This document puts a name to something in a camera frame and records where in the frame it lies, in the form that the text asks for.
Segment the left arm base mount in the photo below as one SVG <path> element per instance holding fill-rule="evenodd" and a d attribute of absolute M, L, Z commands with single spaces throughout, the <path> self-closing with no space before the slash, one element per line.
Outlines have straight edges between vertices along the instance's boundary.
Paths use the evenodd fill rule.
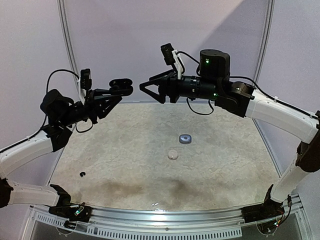
<path fill-rule="evenodd" d="M 58 195 L 58 202 L 55 206 L 50 206 L 48 212 L 51 215 L 68 219 L 70 222 L 88 223 L 93 208 L 83 203 L 72 203 L 71 196 L 59 185 L 50 184 Z"/>

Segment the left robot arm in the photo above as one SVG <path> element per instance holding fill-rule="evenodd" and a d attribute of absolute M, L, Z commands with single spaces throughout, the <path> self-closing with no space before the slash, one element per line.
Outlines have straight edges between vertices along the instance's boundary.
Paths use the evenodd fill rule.
<path fill-rule="evenodd" d="M 8 176 L 25 164 L 63 149 L 73 134 L 71 128 L 79 122 L 92 125 L 104 119 L 111 110 L 133 92 L 128 78 L 111 80 L 109 89 L 92 89 L 90 69 L 76 75 L 79 101 L 63 96 L 57 89 L 46 89 L 40 104 L 45 114 L 38 131 L 0 151 L 0 206 L 15 204 L 54 207 L 63 217 L 74 213 L 70 195 L 58 185 L 38 186 L 16 183 Z"/>

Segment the pink earbud charging case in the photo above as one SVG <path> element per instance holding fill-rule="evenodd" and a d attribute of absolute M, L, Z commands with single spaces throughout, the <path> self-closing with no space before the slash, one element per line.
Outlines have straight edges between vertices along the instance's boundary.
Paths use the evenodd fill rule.
<path fill-rule="evenodd" d="M 179 157 L 179 153 L 178 153 L 176 150 L 171 149 L 171 150 L 168 151 L 167 157 L 168 157 L 170 160 L 177 160 L 178 157 Z"/>

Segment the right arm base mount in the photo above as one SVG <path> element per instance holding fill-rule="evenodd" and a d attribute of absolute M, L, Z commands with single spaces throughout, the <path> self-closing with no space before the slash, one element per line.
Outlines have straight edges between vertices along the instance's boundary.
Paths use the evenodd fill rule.
<path fill-rule="evenodd" d="M 287 195 L 287 205 L 289 211 L 285 216 L 283 202 L 276 202 L 271 199 L 273 184 L 267 190 L 263 203 L 245 206 L 241 208 L 241 216 L 246 223 L 261 221 L 281 215 L 276 225 L 281 225 L 290 215 L 292 209 L 292 198 Z"/>

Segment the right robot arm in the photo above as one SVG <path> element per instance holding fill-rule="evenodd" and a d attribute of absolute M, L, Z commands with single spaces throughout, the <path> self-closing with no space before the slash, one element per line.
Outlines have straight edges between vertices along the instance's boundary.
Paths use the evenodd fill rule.
<path fill-rule="evenodd" d="M 308 112 L 265 93 L 245 76 L 232 76 L 230 55 L 216 49 L 199 53 L 195 76 L 185 75 L 181 52 L 162 49 L 171 70 L 150 77 L 139 88 L 159 103 L 180 97 L 208 100 L 241 118 L 260 120 L 300 139 L 297 155 L 279 181 L 273 184 L 259 206 L 262 218 L 269 218 L 297 185 L 320 168 L 320 114 Z"/>

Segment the black earbud case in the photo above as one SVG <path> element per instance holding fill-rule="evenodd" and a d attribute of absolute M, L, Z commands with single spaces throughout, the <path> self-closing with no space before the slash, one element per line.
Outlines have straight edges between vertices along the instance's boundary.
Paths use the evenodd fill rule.
<path fill-rule="evenodd" d="M 109 83 L 109 93 L 113 96 L 130 96 L 133 91 L 133 81 L 129 78 L 113 79 Z"/>

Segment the purple earbud charging case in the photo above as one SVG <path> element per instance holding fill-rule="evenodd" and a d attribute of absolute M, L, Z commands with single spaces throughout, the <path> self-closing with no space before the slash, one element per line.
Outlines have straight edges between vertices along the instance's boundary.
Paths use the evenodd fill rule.
<path fill-rule="evenodd" d="M 181 134 L 178 140 L 181 144 L 190 144 L 192 142 L 192 136 L 189 134 Z"/>

